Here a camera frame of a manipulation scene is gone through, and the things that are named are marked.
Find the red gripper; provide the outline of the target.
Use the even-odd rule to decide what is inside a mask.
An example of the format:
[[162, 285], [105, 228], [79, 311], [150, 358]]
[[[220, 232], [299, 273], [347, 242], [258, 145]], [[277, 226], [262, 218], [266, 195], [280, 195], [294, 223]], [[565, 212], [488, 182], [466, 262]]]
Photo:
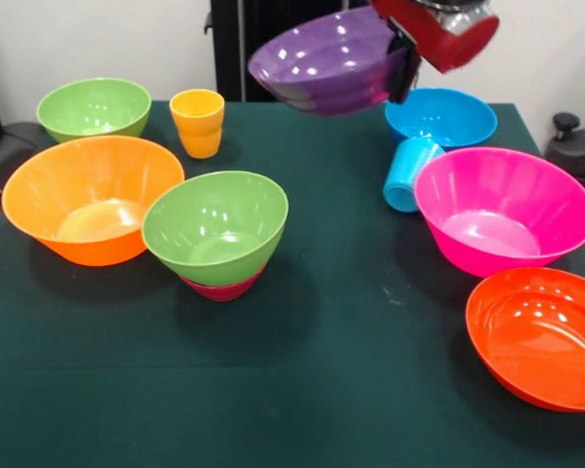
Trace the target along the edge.
[[462, 67], [486, 48], [500, 25], [488, 1], [375, 0], [370, 4], [415, 45], [390, 80], [389, 100], [398, 104], [409, 95], [421, 57], [442, 73]]

